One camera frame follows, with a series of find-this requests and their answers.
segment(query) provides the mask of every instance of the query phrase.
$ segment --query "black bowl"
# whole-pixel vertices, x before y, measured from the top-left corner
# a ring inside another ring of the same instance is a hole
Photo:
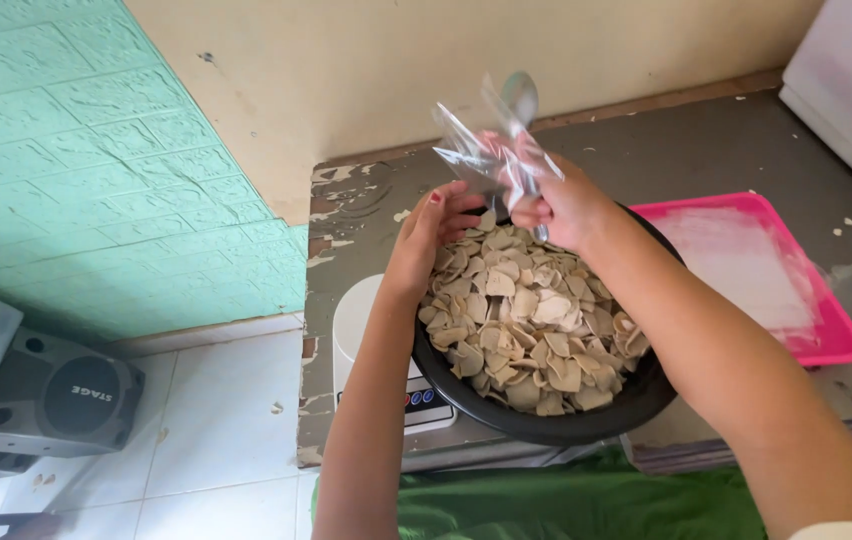
[[[623,209],[682,263],[679,253],[656,227],[629,208]],[[676,395],[651,348],[640,358],[636,371],[625,374],[623,391],[611,403],[562,416],[536,416],[480,398],[466,380],[456,378],[450,371],[446,357],[432,346],[426,325],[418,318],[412,358],[426,380],[453,407],[497,432],[541,445],[584,445],[619,436],[647,423]]]

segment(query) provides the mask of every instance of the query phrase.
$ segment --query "mint green wall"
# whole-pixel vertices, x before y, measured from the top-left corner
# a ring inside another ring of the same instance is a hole
[[[279,312],[306,226],[253,190],[115,0],[0,0],[0,300],[86,342]]]

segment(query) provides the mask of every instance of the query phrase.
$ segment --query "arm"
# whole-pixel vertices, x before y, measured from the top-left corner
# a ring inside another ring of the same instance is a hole
[[[482,205],[465,182],[428,193],[406,218],[373,302],[356,363],[326,442],[312,538],[398,538],[396,496],[403,454],[403,396],[419,300],[435,248],[459,240]]]
[[[556,160],[566,181],[544,183],[545,207],[513,221],[549,224],[642,327],[676,391],[732,448],[770,537],[852,521],[852,434],[795,359]]]

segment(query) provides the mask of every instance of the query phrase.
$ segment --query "green cloth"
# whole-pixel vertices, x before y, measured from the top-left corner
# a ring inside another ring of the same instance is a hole
[[[648,476],[619,448],[539,469],[403,474],[398,509],[403,540],[766,538],[738,468]]]

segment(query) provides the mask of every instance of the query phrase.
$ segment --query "gray table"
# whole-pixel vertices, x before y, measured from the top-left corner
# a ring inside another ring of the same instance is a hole
[[[535,136],[626,205],[754,190],[772,203],[810,260],[826,272],[852,264],[852,234],[832,234],[843,218],[852,218],[852,171],[779,102],[775,90],[740,97],[744,99],[729,96],[587,119],[542,129]],[[332,422],[330,336],[339,298],[362,278],[383,272],[400,214],[426,191],[454,179],[428,149],[316,171],[301,466],[321,461]],[[852,364],[823,367],[811,377],[852,427]],[[623,441],[634,462],[650,472],[696,470],[732,460],[716,433],[681,399]],[[403,466],[408,471],[446,468],[530,456],[543,449],[460,415],[452,427],[406,437]]]

